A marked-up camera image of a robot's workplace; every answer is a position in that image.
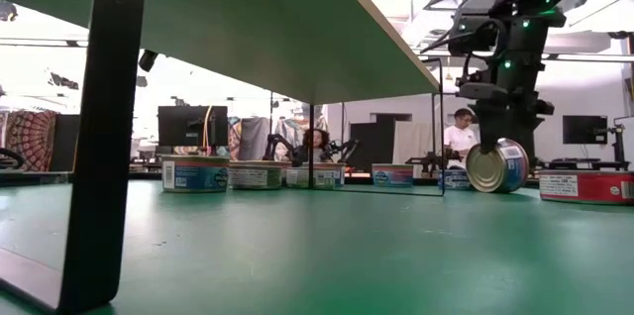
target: red can label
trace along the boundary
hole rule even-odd
[[[634,176],[630,173],[541,174],[539,192],[544,199],[634,203]]]

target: white t-shirt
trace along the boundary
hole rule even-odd
[[[449,146],[454,151],[469,150],[476,144],[476,134],[469,128],[462,130],[456,126],[451,126],[445,130],[445,146]],[[447,167],[451,166],[466,168],[465,160],[449,160]]]

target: computer monitor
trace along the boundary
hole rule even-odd
[[[564,116],[564,144],[607,144],[607,116]]]
[[[209,106],[159,106],[158,145],[169,147],[200,147],[203,140],[205,115]],[[207,140],[209,145],[229,145],[227,106],[213,106],[209,114]]]

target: desk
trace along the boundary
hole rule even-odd
[[[0,246],[63,258],[69,185],[0,188]],[[626,314],[634,209],[445,198],[129,187],[121,287],[89,314]],[[3,315],[31,314],[0,295]]]

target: wall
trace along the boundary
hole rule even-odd
[[[602,53],[621,54],[621,42],[613,41],[612,48]],[[629,76],[629,67],[624,68],[621,63],[548,62],[546,70],[538,77],[537,89],[542,99],[555,105],[555,114],[546,117],[546,121],[535,131],[537,157],[546,160],[585,158],[581,146],[563,144],[562,116],[605,115],[611,123],[613,118],[629,115],[629,106],[625,99],[627,94],[623,88],[623,78]],[[466,107],[470,102],[463,98],[446,96],[445,116]],[[370,113],[411,113],[415,122],[430,122],[431,100],[429,95],[415,95],[346,103],[345,140],[350,130],[348,124],[367,123],[370,121]],[[341,119],[341,104],[330,105],[328,123],[332,138],[341,136]],[[606,146],[586,146],[588,156],[613,160],[613,141],[613,137],[609,136]]]

